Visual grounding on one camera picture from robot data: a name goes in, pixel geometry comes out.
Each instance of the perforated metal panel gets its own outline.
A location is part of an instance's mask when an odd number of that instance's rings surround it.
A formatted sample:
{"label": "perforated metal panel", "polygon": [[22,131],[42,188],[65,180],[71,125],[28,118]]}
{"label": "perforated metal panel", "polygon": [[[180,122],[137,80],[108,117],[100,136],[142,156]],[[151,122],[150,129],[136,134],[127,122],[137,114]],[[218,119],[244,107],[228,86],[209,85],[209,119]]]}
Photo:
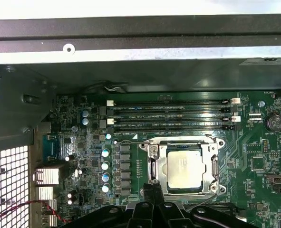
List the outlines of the perforated metal panel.
{"label": "perforated metal panel", "polygon": [[[0,213],[29,200],[28,146],[0,151]],[[0,228],[28,228],[29,206],[0,218]]]}

